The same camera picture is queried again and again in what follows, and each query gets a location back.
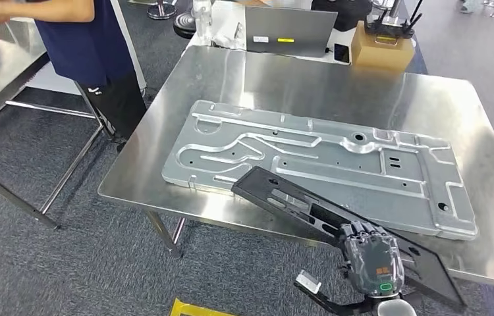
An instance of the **stainless steel table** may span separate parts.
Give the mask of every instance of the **stainless steel table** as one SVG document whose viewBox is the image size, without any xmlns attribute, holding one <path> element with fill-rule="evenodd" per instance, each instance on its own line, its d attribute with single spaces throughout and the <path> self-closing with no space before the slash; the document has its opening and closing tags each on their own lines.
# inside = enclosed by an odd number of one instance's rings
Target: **stainless steel table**
<svg viewBox="0 0 494 316">
<path fill-rule="evenodd" d="M 438 251 L 454 276 L 494 282 L 494 132 L 469 82 L 189 48 L 99 187 L 104 197 L 143 207 L 174 253 L 182 221 L 172 238 L 157 213 L 314 244 L 239 197 L 164 182 L 164 162 L 198 99 L 450 140 L 480 234 L 472 242 L 403 234 Z"/>
<path fill-rule="evenodd" d="M 29 79 L 31 79 L 33 75 L 35 75 L 37 71 L 39 71 L 48 61 L 49 57 L 45 52 L 45 47 L 41 41 L 38 29 L 33 22 L 10 21 L 7 24 L 0 25 L 0 109 L 2 109 L 5 105 L 14 105 L 18 107 L 85 117 L 88 119 L 97 120 L 99 123 L 99 126 L 92 134 L 92 137 L 76 156 L 75 160 L 69 166 L 69 169 L 61 177 L 57 186 L 41 207 L 34 207 L 33 205 L 30 205 L 28 202 L 18 197 L 15 193 L 0 183 L 0 194 L 2 196 L 7 198 L 27 214 L 39 219 L 50 227 L 56 228 L 58 226 L 57 223 L 45 216 L 45 213 L 51 207 L 51 204 L 55 198 L 57 198 L 59 192 L 63 189 L 63 186 L 74 172 L 82 158 L 88 152 L 94 143 L 94 140 L 104 129 L 104 124 L 99 119 L 99 113 L 94 111 L 86 98 L 84 99 L 92 113 L 11 101 L 14 96 L 24 89 L 27 81 L 29 81 Z"/>
</svg>

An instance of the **laptop lid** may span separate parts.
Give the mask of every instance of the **laptop lid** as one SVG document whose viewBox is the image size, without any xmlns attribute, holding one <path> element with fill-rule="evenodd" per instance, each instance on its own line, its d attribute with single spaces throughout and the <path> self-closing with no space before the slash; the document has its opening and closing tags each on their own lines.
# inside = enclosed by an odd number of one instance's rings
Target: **laptop lid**
<svg viewBox="0 0 494 316">
<path fill-rule="evenodd" d="M 247 50 L 322 57 L 338 13 L 245 7 Z"/>
</svg>

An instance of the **aluminum panel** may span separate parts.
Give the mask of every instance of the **aluminum panel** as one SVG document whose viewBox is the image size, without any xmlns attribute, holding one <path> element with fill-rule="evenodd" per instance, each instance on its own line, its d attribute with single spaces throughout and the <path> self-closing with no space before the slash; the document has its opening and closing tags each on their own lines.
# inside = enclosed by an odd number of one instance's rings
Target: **aluminum panel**
<svg viewBox="0 0 494 316">
<path fill-rule="evenodd" d="M 229 190 L 253 166 L 389 228 L 459 240 L 477 234 L 450 143 L 424 135 L 197 101 L 162 176 Z"/>
</svg>

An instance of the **robotic hand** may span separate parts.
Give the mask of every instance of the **robotic hand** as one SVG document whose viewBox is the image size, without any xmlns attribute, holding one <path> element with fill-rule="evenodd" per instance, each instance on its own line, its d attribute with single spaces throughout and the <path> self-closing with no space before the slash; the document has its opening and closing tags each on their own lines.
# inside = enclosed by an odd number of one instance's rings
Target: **robotic hand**
<svg viewBox="0 0 494 316">
<path fill-rule="evenodd" d="M 352 221 L 342 224 L 339 248 L 344 257 L 341 268 L 355 290 L 365 300 L 350 305 L 329 301 L 319 289 L 321 283 L 302 271 L 294 285 L 309 295 L 328 312 L 340 315 L 358 315 L 371 312 L 376 316 L 415 316 L 414 308 L 402 300 L 400 289 L 404 285 L 404 267 L 397 240 L 380 226 Z"/>
<path fill-rule="evenodd" d="M 397 240 L 383 227 L 352 221 L 341 225 L 344 275 L 370 298 L 396 296 L 404 284 Z"/>
</svg>

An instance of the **yellow sticker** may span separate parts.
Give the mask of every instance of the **yellow sticker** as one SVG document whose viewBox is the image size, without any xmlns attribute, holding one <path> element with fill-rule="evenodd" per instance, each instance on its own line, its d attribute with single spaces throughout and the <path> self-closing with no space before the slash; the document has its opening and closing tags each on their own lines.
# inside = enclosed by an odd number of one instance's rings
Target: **yellow sticker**
<svg viewBox="0 0 494 316">
<path fill-rule="evenodd" d="M 398 40 L 396 38 L 390 38 L 388 36 L 377 36 L 377 40 L 380 43 L 393 44 L 393 45 L 395 45 L 398 42 Z"/>
<path fill-rule="evenodd" d="M 186 304 L 178 299 L 173 302 L 173 308 L 169 316 L 233 316 L 226 313 L 220 313 L 219 311 L 212 311 L 208 308 L 198 307 L 191 304 Z"/>
</svg>

